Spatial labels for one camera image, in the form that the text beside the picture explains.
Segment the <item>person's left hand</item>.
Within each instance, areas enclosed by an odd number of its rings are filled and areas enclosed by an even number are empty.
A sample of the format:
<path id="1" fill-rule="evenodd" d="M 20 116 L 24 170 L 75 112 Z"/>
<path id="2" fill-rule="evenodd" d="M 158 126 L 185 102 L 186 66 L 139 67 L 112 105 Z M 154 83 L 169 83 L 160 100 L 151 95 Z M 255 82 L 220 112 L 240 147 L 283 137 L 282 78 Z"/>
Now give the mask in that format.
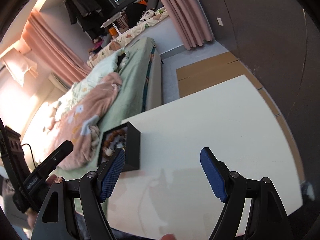
<path id="1" fill-rule="evenodd" d="M 56 178 L 57 178 L 57 175 L 52 174 L 52 175 L 50 175 L 50 176 L 48 177 L 48 179 L 46 180 L 46 184 L 47 184 L 46 192 L 42 192 L 41 195 L 40 195 L 40 196 L 41 196 L 41 198 L 40 198 L 40 200 L 41 200 L 40 206 L 42 206 L 43 201 L 44 201 L 44 199 L 45 199 L 45 197 L 46 197 L 46 194 L 48 193 L 48 190 L 49 190 L 49 188 L 51 187 L 51 185 L 55 182 Z M 37 216 L 38 216 L 38 212 L 35 211 L 35 210 L 33 210 L 32 208 L 29 208 L 29 209 L 25 212 L 25 214 L 27 215 L 28 225 L 30 226 L 31 229 L 33 229 L 34 226 L 35 226 L 35 223 L 36 223 L 36 219 L 37 219 Z"/>

